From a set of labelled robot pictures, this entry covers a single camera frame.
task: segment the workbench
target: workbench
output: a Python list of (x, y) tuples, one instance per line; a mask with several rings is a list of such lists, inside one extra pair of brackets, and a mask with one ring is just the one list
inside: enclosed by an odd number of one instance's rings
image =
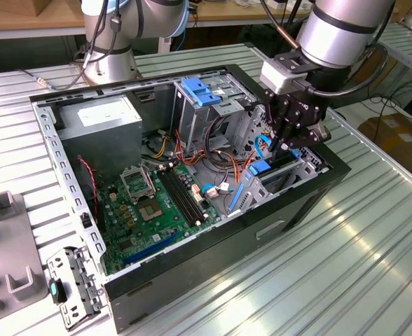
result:
[[(273, 10), (277, 19), (283, 10)], [(299, 11), (301, 18), (307, 12)], [(205, 2), (198, 4), (196, 27), (259, 25), (270, 23), (261, 5), (243, 7), (233, 0), (226, 2)], [(188, 27), (193, 27), (195, 19), (190, 15)], [(0, 39), (25, 37), (84, 35), (85, 24), (78, 0), (52, 0), (37, 16), (31, 17), (0, 11)]]
[(402, 24), (386, 26), (379, 39), (388, 54), (412, 70), (412, 31)]
[[(236, 63), (259, 81), (262, 59), (230, 45), (137, 57), (137, 65), (155, 76)], [(59, 86), (77, 71), (32, 70)], [(22, 73), (0, 73), (0, 190), (24, 195), (43, 265), (81, 244), (28, 101), (44, 92)], [(412, 175), (334, 112), (325, 125), (327, 146), (352, 169), (345, 180), (287, 234), (123, 335), (412, 335)], [(17, 333), (65, 335), (51, 296), (0, 320), (0, 335)], [(107, 309), (76, 334), (114, 334)]]

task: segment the metal bracket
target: metal bracket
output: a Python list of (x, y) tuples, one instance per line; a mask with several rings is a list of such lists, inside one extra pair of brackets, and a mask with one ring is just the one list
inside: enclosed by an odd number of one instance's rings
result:
[(73, 330), (100, 313), (106, 302), (103, 288), (95, 285), (92, 259), (88, 249), (64, 248), (47, 261), (50, 275), (61, 280), (67, 300), (60, 305), (60, 313), (67, 330)]

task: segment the green circuit board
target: green circuit board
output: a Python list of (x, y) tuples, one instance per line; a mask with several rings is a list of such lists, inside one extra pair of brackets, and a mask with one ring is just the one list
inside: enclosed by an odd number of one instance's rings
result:
[[(173, 170), (185, 185), (189, 195), (193, 197), (191, 185), (196, 182), (187, 168), (183, 164), (178, 164)], [(164, 247), (174, 244), (220, 221), (215, 208), (207, 203), (204, 207), (199, 205), (199, 209), (207, 214), (207, 219), (199, 226), (189, 226), (158, 178), (157, 172), (150, 171), (149, 176), (156, 189), (154, 198), (143, 197), (136, 204), (130, 201), (120, 179), (98, 190), (104, 211), (105, 226), (102, 237), (107, 245), (107, 252), (103, 260), (108, 274), (114, 274), (125, 268), (127, 264), (124, 260), (138, 258), (152, 247), (154, 251), (150, 254), (153, 254), (163, 248), (159, 248), (161, 243)], [(128, 187), (140, 190), (144, 179), (141, 176), (133, 176), (133, 178), (136, 178), (135, 181), (127, 180)], [(114, 201), (110, 197), (112, 190), (116, 191)]]

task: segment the power cable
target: power cable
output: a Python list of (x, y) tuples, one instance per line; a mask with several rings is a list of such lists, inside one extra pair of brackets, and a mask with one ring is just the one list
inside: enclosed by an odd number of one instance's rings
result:
[(268, 18), (275, 25), (275, 28), (276, 28), (277, 32), (282, 36), (282, 38), (284, 38), (293, 49), (295, 49), (295, 50), (299, 49), (301, 47), (299, 45), (299, 43), (296, 42), (296, 40), (293, 37), (291, 37), (291, 35), (288, 33), (287, 30), (284, 29), (284, 27), (282, 25), (277, 23), (275, 17), (273, 16), (270, 9), (268, 8), (267, 3), (265, 2), (265, 0), (261, 0), (261, 5), (262, 5), (263, 10), (267, 14)]

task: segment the black cable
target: black cable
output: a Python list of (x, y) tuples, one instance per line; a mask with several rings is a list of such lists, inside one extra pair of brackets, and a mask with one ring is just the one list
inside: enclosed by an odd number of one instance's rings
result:
[[(88, 61), (89, 64), (91, 64), (91, 63), (96, 63), (96, 62), (98, 62), (98, 61), (101, 61), (101, 60), (103, 60), (104, 58), (110, 56), (110, 54), (113, 52), (114, 44), (116, 43), (117, 33), (121, 30), (121, 25), (122, 25), (121, 14), (119, 13), (119, 6), (120, 6), (119, 0), (116, 0), (116, 10), (115, 10), (115, 12), (114, 12), (115, 14), (114, 14), (113, 17), (111, 17), (111, 30), (113, 30), (113, 38), (112, 38), (112, 40), (111, 40), (111, 45), (109, 46), (108, 51), (107, 51), (104, 55), (100, 56), (100, 57), (97, 58), (97, 59), (92, 59), (92, 60), (90, 59), (90, 60)], [(113, 26), (114, 20), (117, 20), (117, 22), (118, 22), (118, 25), (117, 25), (117, 26)]]
[[(377, 114), (377, 115), (380, 115), (380, 112), (377, 112), (376, 110), (373, 110), (371, 107), (369, 107), (368, 105), (366, 105), (364, 102), (361, 101), (360, 103), (361, 103), (363, 106), (365, 106), (368, 110), (370, 110), (371, 112), (373, 112), (373, 113), (375, 113), (375, 114)], [(398, 111), (398, 113), (402, 114), (405, 118), (412, 120), (412, 117), (409, 117), (409, 116), (407, 116), (407, 115), (405, 115), (405, 114), (403, 114), (403, 113), (401, 113), (401, 112), (399, 112), (399, 111)]]
[(383, 111), (385, 110), (385, 107), (387, 106), (387, 102), (388, 102), (389, 100), (391, 100), (391, 98), (394, 97), (394, 95), (396, 94), (396, 92), (398, 92), (400, 89), (406, 87), (406, 86), (407, 86), (408, 84), (410, 84), (410, 83), (412, 83), (412, 80), (409, 80), (409, 81), (403, 83), (402, 85), (400, 85), (395, 91), (393, 91), (393, 93), (392, 93), (390, 96), (388, 96), (387, 100), (386, 100), (385, 103), (383, 104), (382, 110), (380, 111), (380, 114), (379, 114), (379, 119), (378, 119), (378, 121), (377, 121), (376, 131), (374, 132), (374, 138), (373, 138), (373, 142), (374, 142), (374, 143), (376, 143), (376, 139), (377, 139), (377, 136), (378, 136), (378, 133), (379, 133), (380, 121), (381, 121), (382, 116), (383, 116)]
[[(102, 9), (100, 10), (100, 15), (97, 19), (97, 23), (95, 24), (95, 28), (94, 28), (94, 37), (91, 41), (91, 46), (90, 46), (90, 51), (89, 54), (92, 54), (92, 51), (94, 50), (94, 44), (95, 44), (95, 40), (97, 39), (97, 37), (99, 36), (99, 27), (100, 27), (100, 23), (103, 21), (103, 16), (106, 17), (106, 13), (107, 13), (107, 7), (108, 7), (108, 0), (103, 0), (103, 4), (102, 4)], [(81, 78), (81, 76), (85, 73), (86, 67), (82, 67), (80, 73), (77, 75), (77, 77), (75, 77), (75, 79), (68, 85), (64, 86), (63, 88), (59, 88), (58, 91), (64, 91), (64, 90), (68, 90), (70, 88), (72, 88), (72, 86), (74, 86), (75, 83), (78, 82), (78, 80)]]
[(394, 0), (394, 2), (392, 3), (390, 9), (387, 12), (387, 15), (385, 16), (385, 18), (383, 19), (382, 25), (380, 26), (379, 31), (376, 34), (376, 37), (374, 37), (374, 40), (372, 40), (371, 44), (376, 44), (377, 41), (379, 41), (380, 37), (382, 36), (385, 28), (388, 25), (388, 22), (390, 21), (391, 15), (393, 14), (393, 10), (394, 10), (394, 5), (396, 4), (396, 0)]
[(296, 0), (295, 4), (294, 4), (294, 6), (293, 6), (293, 8), (292, 8), (292, 10), (291, 10), (291, 13), (290, 13), (290, 16), (289, 16), (289, 20), (287, 21), (287, 24), (285, 25), (285, 29), (286, 29), (287, 31), (289, 31), (290, 25), (291, 25), (291, 24), (293, 23), (293, 21), (295, 20), (296, 14), (298, 13), (299, 6), (301, 5), (301, 1), (302, 1), (302, 0)]
[(116, 37), (117, 37), (117, 33), (114, 32), (113, 33), (113, 38), (111, 40), (111, 45), (109, 46), (108, 51), (105, 54), (103, 54), (102, 56), (100, 56), (99, 58), (90, 60), (88, 63), (95, 63), (95, 62), (103, 60), (105, 57), (110, 56), (110, 54), (113, 52), (113, 49), (114, 49), (114, 43), (116, 42)]
[(261, 0), (261, 5), (263, 10), (267, 14), (268, 18), (275, 25), (277, 32), (282, 36), (282, 38), (284, 38), (294, 50), (299, 49), (301, 47), (299, 43), (296, 42), (295, 39), (290, 36), (290, 34), (287, 32), (287, 30), (284, 29), (284, 27), (281, 24), (277, 23), (275, 17), (268, 8), (265, 0)]
[(383, 72), (383, 69), (386, 67), (387, 62), (388, 62), (388, 51), (387, 49), (385, 49), (383, 45), (377, 43), (373, 45), (373, 48), (377, 48), (382, 53), (383, 61), (382, 61), (381, 66), (379, 66), (373, 72), (373, 74), (368, 79), (366, 79), (364, 82), (356, 86), (353, 86), (349, 89), (338, 91), (338, 92), (325, 92), (325, 91), (316, 90), (314, 87), (309, 87), (307, 89), (308, 93), (310, 93), (311, 95), (315, 95), (315, 96), (323, 97), (323, 98), (335, 98), (335, 97), (342, 97), (342, 96), (350, 95), (351, 93), (357, 92), (365, 88), (366, 86), (370, 85)]

